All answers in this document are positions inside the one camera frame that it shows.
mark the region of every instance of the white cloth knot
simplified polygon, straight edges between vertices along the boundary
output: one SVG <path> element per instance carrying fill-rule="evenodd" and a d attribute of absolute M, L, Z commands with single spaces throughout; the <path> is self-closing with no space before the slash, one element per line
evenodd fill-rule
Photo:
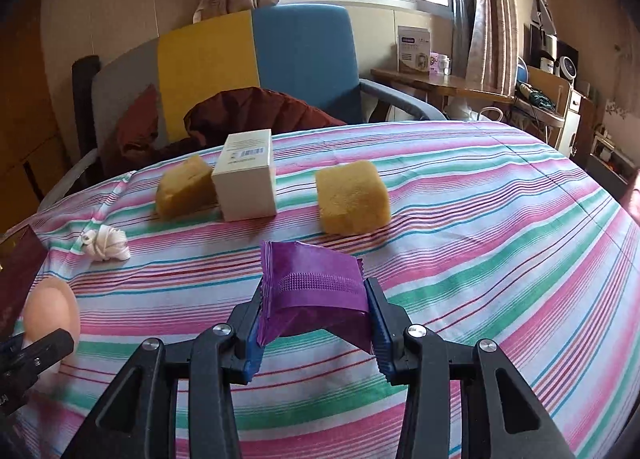
<path fill-rule="evenodd" d="M 90 255 L 94 261 L 108 261 L 118 259 L 126 261 L 131 253 L 127 246 L 127 235 L 122 230 L 112 228 L 106 224 L 100 229 L 87 230 L 81 235 L 82 251 Z"/>

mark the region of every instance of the yellow chair panel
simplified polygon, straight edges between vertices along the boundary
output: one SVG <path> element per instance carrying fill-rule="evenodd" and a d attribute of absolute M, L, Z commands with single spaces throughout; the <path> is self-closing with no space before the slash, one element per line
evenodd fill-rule
<path fill-rule="evenodd" d="M 222 90 L 260 87 L 251 12 L 204 20 L 159 38 L 158 79 L 169 142 L 187 137 L 184 116 Z"/>

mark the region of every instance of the purple snack package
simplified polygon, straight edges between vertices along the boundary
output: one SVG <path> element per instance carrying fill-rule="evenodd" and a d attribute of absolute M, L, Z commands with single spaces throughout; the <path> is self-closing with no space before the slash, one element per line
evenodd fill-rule
<path fill-rule="evenodd" d="M 262 242 L 258 344 L 326 329 L 371 354 L 359 259 L 304 243 Z"/>

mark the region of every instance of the striped bedsheet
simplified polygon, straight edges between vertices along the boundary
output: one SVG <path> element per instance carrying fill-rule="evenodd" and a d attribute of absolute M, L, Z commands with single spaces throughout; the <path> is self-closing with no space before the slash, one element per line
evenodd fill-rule
<path fill-rule="evenodd" d="M 50 249 L 38 281 L 66 280 L 81 310 L 78 352 L 55 388 L 20 410 L 37 457 L 60 455 L 137 345 L 190 339 L 225 321 L 260 279 L 259 243 L 300 240 L 363 259 L 389 300 L 445 339 L 496 340 L 578 458 L 602 456 L 640 388 L 640 230 L 581 169 L 496 122 L 402 122 L 274 137 L 278 215 L 224 223 L 204 210 L 154 213 L 178 160 L 121 176 L 28 219 Z M 213 164 L 219 149 L 202 153 Z M 369 235 L 319 228 L 316 169 L 372 160 L 392 220 Z M 107 223 L 129 261 L 92 263 L 79 235 Z M 188 457 L 186 382 L 177 453 Z M 460 455 L 460 391 L 451 384 L 450 456 Z M 394 457 L 406 389 L 375 359 L 325 331 L 276 340 L 232 396 L 245 458 Z"/>

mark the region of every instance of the barcode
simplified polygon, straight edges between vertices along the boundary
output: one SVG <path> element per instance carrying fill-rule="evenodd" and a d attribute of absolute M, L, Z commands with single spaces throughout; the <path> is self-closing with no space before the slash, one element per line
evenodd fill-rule
<path fill-rule="evenodd" d="M 240 153 L 240 157 L 245 157 L 247 155 L 258 155 L 262 152 L 264 152 L 263 146 L 260 148 L 252 148 L 251 150 L 242 150 L 242 152 Z"/>

